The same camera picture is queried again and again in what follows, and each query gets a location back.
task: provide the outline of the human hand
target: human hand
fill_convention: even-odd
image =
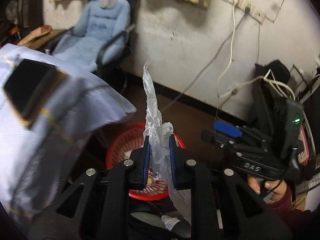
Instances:
[[[253,175],[249,175],[247,177],[248,185],[257,193],[260,194],[260,184],[256,180]],[[272,190],[279,184],[279,180],[276,181],[266,181],[264,187],[268,190]],[[271,199],[267,202],[267,204],[271,204],[274,202],[279,201],[284,196],[285,192],[287,191],[287,184],[284,180],[281,181],[280,185],[273,190],[274,194]]]

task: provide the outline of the red basket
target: red basket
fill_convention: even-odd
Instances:
[[[144,143],[144,123],[136,123],[120,132],[108,147],[106,155],[107,169],[115,164],[128,159],[132,150],[141,148]],[[181,139],[175,134],[178,146],[186,148]],[[168,186],[163,180],[157,180],[154,185],[147,186],[144,190],[129,190],[129,196],[138,200],[159,200],[169,195]]]

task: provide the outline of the das logo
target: das logo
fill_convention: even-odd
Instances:
[[[254,171],[260,171],[260,170],[261,170],[260,167],[251,165],[251,164],[249,164],[249,163],[246,163],[246,164],[244,165],[244,167],[245,167],[245,168],[249,168],[250,170],[254,170]]]

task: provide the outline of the electrical wire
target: electrical wire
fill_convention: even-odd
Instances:
[[[299,203],[295,203],[292,207],[294,208],[294,209],[296,209],[303,201],[305,201],[305,199],[307,198],[307,196],[308,196],[308,193],[309,193],[309,185],[308,185],[308,189],[307,189],[307,191],[305,192],[305,196],[304,196],[304,198],[301,200],[301,201],[299,201]]]
[[[226,67],[226,69],[220,74],[220,76],[218,77],[217,80],[217,96],[219,97],[219,93],[218,93],[218,86],[219,86],[219,81],[220,79],[225,75],[225,73],[227,73],[227,71],[229,70],[230,66],[231,66],[231,62],[232,62],[232,45],[233,45],[233,39],[235,37],[235,32],[236,32],[236,20],[235,20],[235,5],[233,5],[232,7],[232,18],[233,18],[233,32],[232,32],[232,37],[231,37],[231,45],[230,45],[230,60],[229,60],[229,64]]]
[[[278,9],[278,11],[277,11],[277,14],[276,14],[276,17],[274,18],[274,20],[270,19],[269,17],[266,17],[266,19],[267,19],[268,21],[272,22],[272,23],[275,23],[278,15],[279,15],[279,13],[280,13],[280,11],[281,11],[281,9],[282,9],[283,4],[284,4],[284,0],[282,0],[282,3],[281,3],[281,5],[280,5],[280,7],[279,7],[279,9]]]
[[[287,84],[284,84],[284,83],[282,83],[280,81],[276,81],[276,80],[272,80],[272,79],[268,79],[267,78],[267,76],[269,76],[270,72],[271,72],[271,69],[268,70],[268,72],[267,72],[267,74],[265,76],[257,76],[257,77],[255,77],[254,79],[252,79],[250,81],[247,81],[247,82],[244,82],[244,83],[241,83],[241,84],[237,84],[231,90],[229,90],[228,92],[226,92],[225,94],[220,96],[220,98],[226,97],[226,96],[230,95],[232,92],[234,92],[235,90],[239,90],[240,88],[243,88],[244,86],[250,85],[250,84],[254,83],[255,81],[257,81],[259,79],[263,79],[265,82],[269,83],[270,85],[274,84],[274,85],[282,86],[285,89],[287,89],[292,95],[292,100],[295,101],[296,98],[295,98],[294,92],[292,91],[292,89]],[[273,85],[272,85],[272,87],[275,89],[275,91],[281,97],[283,97],[283,94],[280,91],[278,91]]]
[[[218,111],[221,110],[221,108],[223,107],[223,105],[224,105],[233,95],[235,95],[235,93],[234,93],[234,94],[231,93],[231,94],[227,97],[227,99],[225,99],[225,100],[220,104],[220,106],[217,108],[217,110],[216,110],[216,117],[217,117],[217,119],[218,119],[219,121],[224,121],[224,122],[225,122],[225,120],[222,120],[222,119],[218,116]]]
[[[272,70],[270,71],[270,73],[271,73],[271,75],[272,75],[273,80],[276,81],[276,78],[275,78]],[[283,92],[283,90],[279,87],[279,85],[276,84],[276,86],[277,86],[277,88],[278,88],[278,90],[277,90],[278,94],[279,94],[281,97],[286,97],[286,98],[288,98],[287,95]]]
[[[242,23],[242,21],[244,20],[245,16],[248,15],[248,13],[245,13],[242,18],[240,19],[240,21],[237,23],[236,25],[236,30],[238,29],[238,27],[240,26],[240,24]],[[185,88],[185,90],[182,91],[182,93],[180,93],[179,95],[177,95],[170,103],[168,103],[165,107],[163,107],[161,109],[161,112],[165,111],[166,109],[168,109],[170,106],[172,106],[176,101],[179,100],[179,98],[181,98],[195,83],[196,81],[199,79],[199,77],[202,75],[202,73],[216,60],[216,58],[218,57],[220,51],[222,50],[223,46],[226,44],[226,42],[232,37],[233,32],[231,32],[227,38],[222,42],[222,44],[220,45],[219,49],[217,50],[216,55],[214,55],[214,57],[207,63],[207,65],[205,65],[202,70],[200,70],[200,72],[198,73],[198,75],[194,78],[194,80]]]
[[[260,55],[260,22],[258,22],[258,26],[259,26],[259,34],[258,34],[258,57],[256,61],[257,64],[258,64],[259,55]]]
[[[303,109],[302,109],[302,114],[303,114],[304,122],[305,122],[305,124],[306,124],[306,128],[307,128],[308,135],[309,135],[310,140],[311,140],[311,145],[312,145],[313,154],[314,154],[314,156],[316,156],[315,141],[313,140],[313,135],[312,135],[311,128],[310,128],[310,125],[309,125],[309,121],[308,121],[308,118],[307,118],[307,116],[306,116],[306,113],[304,112]]]

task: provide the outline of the dark red sleeve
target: dark red sleeve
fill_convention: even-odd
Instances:
[[[311,211],[301,211],[299,209],[291,208],[291,189],[287,186],[282,199],[279,201],[269,204],[272,210],[280,216],[283,221],[289,226],[292,232],[294,232],[301,224],[303,224],[311,216]]]

